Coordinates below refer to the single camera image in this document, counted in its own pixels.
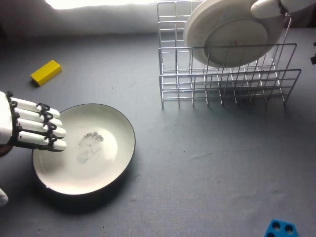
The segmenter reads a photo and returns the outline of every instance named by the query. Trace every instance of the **yellow block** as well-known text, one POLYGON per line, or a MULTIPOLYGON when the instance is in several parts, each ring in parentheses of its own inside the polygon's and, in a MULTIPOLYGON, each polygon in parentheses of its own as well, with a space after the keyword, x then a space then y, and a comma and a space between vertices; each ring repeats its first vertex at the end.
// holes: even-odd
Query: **yellow block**
POLYGON ((42 66, 36 72, 31 74, 33 81, 41 86, 48 80, 50 80, 53 76, 60 73, 62 70, 61 66, 56 63, 54 60, 51 60, 49 63, 42 66))

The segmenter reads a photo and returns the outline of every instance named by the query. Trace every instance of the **blue block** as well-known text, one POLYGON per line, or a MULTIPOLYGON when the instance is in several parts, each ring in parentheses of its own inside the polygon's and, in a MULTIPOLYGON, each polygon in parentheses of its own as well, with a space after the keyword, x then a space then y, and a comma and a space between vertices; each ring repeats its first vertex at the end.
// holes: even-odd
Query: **blue block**
POLYGON ((272 220, 264 237, 298 237, 298 234, 294 224, 272 220))

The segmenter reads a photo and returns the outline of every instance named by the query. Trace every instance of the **metal wire rack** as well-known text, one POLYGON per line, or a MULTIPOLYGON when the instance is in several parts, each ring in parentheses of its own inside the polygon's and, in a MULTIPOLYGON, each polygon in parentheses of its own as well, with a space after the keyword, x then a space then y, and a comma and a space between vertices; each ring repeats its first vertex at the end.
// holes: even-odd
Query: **metal wire rack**
POLYGON ((273 46, 263 57, 237 68, 226 68, 226 54, 221 68, 213 68, 196 61, 194 51, 201 48, 188 48, 184 45, 183 30, 192 11, 203 0, 163 1, 157 4, 159 35, 159 86, 161 105, 168 100, 196 99, 218 100, 223 105, 226 100, 237 104, 241 100, 252 103, 263 98, 267 104, 271 98, 281 97, 283 102, 289 98, 301 73, 300 69, 289 69, 296 44, 285 43, 291 24, 283 38, 283 43, 274 45, 205 47, 205 52, 221 48, 251 50, 254 47, 273 46))

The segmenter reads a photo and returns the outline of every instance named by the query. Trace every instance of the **table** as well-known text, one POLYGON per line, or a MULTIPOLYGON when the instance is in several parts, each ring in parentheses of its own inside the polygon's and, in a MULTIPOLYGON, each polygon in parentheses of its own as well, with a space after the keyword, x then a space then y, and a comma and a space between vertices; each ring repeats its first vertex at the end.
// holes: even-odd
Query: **table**
POLYGON ((34 189, 31 152, 0 158, 0 236, 254 237, 272 219, 316 233, 315 29, 293 29, 290 68, 302 73, 284 107, 166 102, 161 109, 156 35, 30 39, 5 44, 1 91, 60 111, 115 107, 131 121, 136 151, 123 185, 99 208, 69 213, 34 189), (35 88, 29 75, 50 60, 63 72, 35 88))

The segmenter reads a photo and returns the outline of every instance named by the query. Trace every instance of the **plate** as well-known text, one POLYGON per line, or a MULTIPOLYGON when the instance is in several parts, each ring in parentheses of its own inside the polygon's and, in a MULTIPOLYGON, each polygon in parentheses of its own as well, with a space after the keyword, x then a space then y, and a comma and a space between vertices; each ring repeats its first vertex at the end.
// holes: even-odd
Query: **plate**
POLYGON ((256 19, 251 6, 256 0, 206 0, 190 15, 184 28, 187 47, 193 57, 215 68, 238 67, 262 57, 273 46, 225 47, 276 44, 284 28, 284 17, 256 19))
POLYGON ((61 194, 82 195, 102 189, 126 169, 135 151, 135 133, 118 110, 100 104, 61 113, 67 131, 62 152, 33 151, 39 180, 61 194))

